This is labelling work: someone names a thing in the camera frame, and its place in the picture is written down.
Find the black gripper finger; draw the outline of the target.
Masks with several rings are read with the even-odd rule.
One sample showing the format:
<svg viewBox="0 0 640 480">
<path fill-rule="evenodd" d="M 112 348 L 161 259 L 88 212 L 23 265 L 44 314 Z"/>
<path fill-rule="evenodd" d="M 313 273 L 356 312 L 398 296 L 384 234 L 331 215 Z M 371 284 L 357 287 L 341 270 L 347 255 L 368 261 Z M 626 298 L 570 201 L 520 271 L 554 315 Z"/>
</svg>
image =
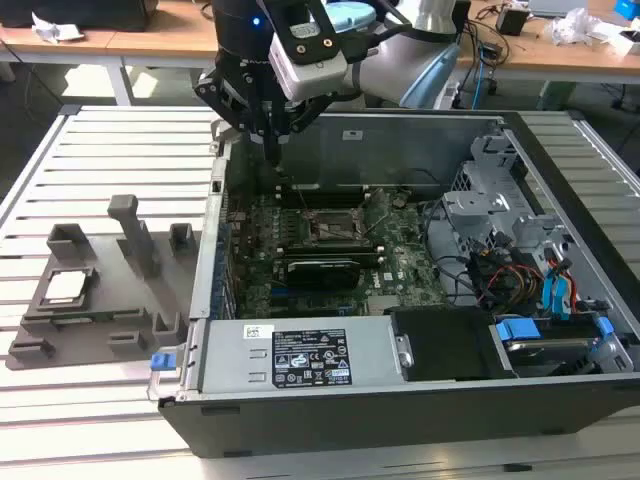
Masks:
<svg viewBox="0 0 640 480">
<path fill-rule="evenodd" d="M 306 129 L 330 105 L 330 96 L 321 95 L 300 103 L 275 102 L 275 160 L 281 159 L 282 146 L 291 133 Z"/>
<path fill-rule="evenodd" d="M 266 161 L 275 161 L 276 137 L 259 96 L 260 86 L 253 72 L 212 69 L 199 80 L 195 92 L 236 131 L 261 144 Z"/>
</svg>

